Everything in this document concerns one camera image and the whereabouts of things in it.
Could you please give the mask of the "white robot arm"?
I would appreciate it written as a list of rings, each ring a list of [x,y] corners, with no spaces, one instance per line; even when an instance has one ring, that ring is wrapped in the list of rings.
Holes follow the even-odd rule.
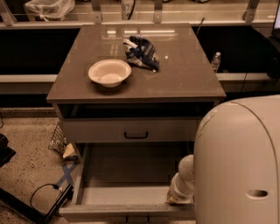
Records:
[[[227,101],[199,124],[167,201],[196,224],[280,224],[280,95]]]

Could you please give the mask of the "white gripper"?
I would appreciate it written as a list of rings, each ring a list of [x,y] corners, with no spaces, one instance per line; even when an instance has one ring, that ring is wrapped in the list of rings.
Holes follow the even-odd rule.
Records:
[[[183,180],[177,172],[171,180],[166,201],[170,204],[188,204],[193,202],[193,180]]]

